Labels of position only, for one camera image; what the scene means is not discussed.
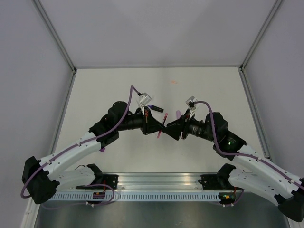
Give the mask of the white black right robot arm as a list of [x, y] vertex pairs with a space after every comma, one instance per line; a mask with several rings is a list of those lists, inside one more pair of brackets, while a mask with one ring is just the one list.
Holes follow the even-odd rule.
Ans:
[[167, 124], [165, 133], [175, 140], [191, 134], [213, 142], [216, 153], [231, 162], [218, 172], [218, 186], [248, 190], [275, 204], [289, 219], [303, 221], [304, 180], [260, 157], [246, 141], [228, 130], [220, 113], [207, 114], [205, 121], [197, 121], [186, 113]]

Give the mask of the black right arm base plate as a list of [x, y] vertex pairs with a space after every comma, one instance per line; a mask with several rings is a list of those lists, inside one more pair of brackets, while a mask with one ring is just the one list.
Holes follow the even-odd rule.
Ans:
[[222, 190], [221, 184], [218, 182], [216, 174], [203, 174], [198, 179], [198, 183], [202, 185], [204, 190]]

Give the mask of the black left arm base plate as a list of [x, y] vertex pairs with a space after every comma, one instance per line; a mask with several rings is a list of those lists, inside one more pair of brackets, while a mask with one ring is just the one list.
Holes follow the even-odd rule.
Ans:
[[110, 186], [113, 190], [117, 189], [117, 174], [104, 174], [102, 177], [96, 177], [88, 186], [76, 186], [79, 190], [106, 190]]

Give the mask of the black purple highlighter pen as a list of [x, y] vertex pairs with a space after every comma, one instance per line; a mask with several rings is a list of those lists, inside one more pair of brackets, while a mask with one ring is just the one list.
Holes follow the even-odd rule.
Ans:
[[157, 107], [155, 105], [149, 105], [148, 106], [151, 110], [153, 111], [156, 111], [156, 112], [159, 112], [159, 113], [163, 113], [164, 112], [164, 109], [160, 108], [160, 107]]

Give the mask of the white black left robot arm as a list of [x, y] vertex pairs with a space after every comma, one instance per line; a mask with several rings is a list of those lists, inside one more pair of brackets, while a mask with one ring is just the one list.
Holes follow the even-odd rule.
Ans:
[[36, 204], [48, 201], [58, 190], [81, 185], [98, 189], [103, 184], [103, 174], [96, 165], [89, 164], [79, 171], [67, 171], [67, 168], [113, 143], [119, 138], [120, 131], [140, 129], [148, 135], [164, 128], [152, 116], [149, 107], [138, 108], [132, 113], [126, 102], [115, 102], [107, 114], [71, 146], [41, 159], [28, 158], [21, 178], [22, 189], [28, 191]]

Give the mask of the red transparent pen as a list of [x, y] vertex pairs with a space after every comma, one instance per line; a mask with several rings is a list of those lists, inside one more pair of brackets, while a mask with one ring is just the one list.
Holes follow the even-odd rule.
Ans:
[[[168, 117], [168, 113], [165, 113], [164, 118], [163, 118], [163, 120], [162, 120], [162, 125], [165, 124], [165, 122], [166, 122], [166, 120], [167, 120], [167, 117]], [[158, 134], [157, 134], [157, 139], [159, 139], [161, 133], [162, 133], [162, 130], [159, 130], [159, 131], [158, 131]]]

